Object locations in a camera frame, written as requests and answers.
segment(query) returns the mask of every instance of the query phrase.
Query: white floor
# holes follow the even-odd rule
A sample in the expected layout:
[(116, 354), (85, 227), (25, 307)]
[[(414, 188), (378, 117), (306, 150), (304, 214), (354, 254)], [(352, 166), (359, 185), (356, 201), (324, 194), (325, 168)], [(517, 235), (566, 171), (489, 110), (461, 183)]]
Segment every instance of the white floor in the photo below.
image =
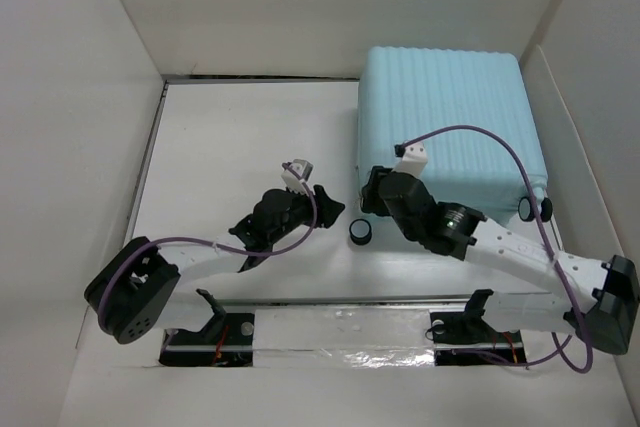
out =
[[(398, 299), (531, 287), (489, 269), (430, 255), (397, 229), (347, 242), (355, 213), (354, 83), (170, 86), (135, 235), (212, 238), (280, 186), (280, 163), (306, 158), (312, 182), (347, 201), (340, 221), (290, 255), (204, 287), (223, 299)], [(531, 225), (515, 231), (536, 235)], [(161, 333), (118, 346), (90, 315), (60, 426), (118, 425), (635, 425), (613, 358), (579, 376), (558, 359), (532, 371), (430, 369), (168, 369)], [(552, 350), (525, 333), (528, 356)], [(579, 342), (569, 354), (580, 362)]]

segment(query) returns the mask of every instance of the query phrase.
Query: blue ribbed container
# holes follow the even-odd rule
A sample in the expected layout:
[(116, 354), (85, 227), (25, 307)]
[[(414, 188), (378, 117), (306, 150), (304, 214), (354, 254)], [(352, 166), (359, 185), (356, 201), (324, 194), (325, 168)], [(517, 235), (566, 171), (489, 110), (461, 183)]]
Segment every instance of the blue ribbed container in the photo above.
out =
[[(393, 167), (393, 146), (454, 124), (488, 129), (516, 151), (538, 202), (547, 169), (518, 61), (511, 54), (375, 47), (360, 79), (358, 177)], [(504, 148), (476, 132), (449, 132), (425, 142), (422, 180), (437, 201), (458, 202), (505, 224), (526, 195)]]

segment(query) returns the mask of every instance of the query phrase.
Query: ribbed surface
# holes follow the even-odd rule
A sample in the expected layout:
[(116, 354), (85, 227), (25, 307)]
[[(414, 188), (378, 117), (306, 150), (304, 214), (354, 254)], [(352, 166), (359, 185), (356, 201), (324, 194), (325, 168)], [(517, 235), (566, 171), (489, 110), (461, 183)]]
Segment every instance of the ribbed surface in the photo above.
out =
[[(511, 54), (375, 47), (360, 80), (358, 165), (364, 185), (374, 165), (392, 167), (394, 144), (454, 124), (504, 138), (541, 197), (547, 185), (540, 143), (520, 69)], [(509, 154), (475, 132), (426, 141), (422, 180), (438, 201), (512, 213), (525, 188)]]

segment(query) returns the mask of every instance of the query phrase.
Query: white wall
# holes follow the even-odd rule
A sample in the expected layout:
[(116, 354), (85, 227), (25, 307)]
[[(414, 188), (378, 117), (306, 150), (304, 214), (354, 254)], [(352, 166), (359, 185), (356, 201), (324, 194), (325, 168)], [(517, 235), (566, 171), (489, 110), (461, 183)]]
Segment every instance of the white wall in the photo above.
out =
[[(640, 1), (563, 0), (542, 49), (622, 248), (640, 267)], [(569, 211), (590, 209), (581, 192), (565, 199)], [(576, 237), (590, 242), (592, 229), (574, 228)], [(619, 366), (638, 415), (639, 327), (632, 347)]]
[(0, 0), (0, 418), (55, 425), (161, 79), (119, 0)]
[(359, 76), (373, 45), (519, 56), (549, 0), (122, 0), (163, 74)]

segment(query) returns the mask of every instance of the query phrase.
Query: black round object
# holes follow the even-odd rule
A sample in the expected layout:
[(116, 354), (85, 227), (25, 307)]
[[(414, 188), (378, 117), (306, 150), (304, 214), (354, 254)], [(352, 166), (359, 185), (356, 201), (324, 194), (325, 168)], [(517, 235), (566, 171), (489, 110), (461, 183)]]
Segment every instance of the black round object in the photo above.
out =
[(523, 222), (531, 222), (536, 218), (533, 213), (533, 209), (531, 208), (529, 197), (523, 197), (520, 199), (520, 203), (518, 204), (518, 215), (520, 216), (520, 220)]
[(367, 245), (371, 242), (373, 230), (371, 224), (364, 219), (356, 219), (349, 225), (349, 238), (356, 245)]
[(543, 222), (549, 222), (553, 215), (553, 203), (549, 197), (545, 197), (540, 205), (540, 217)]

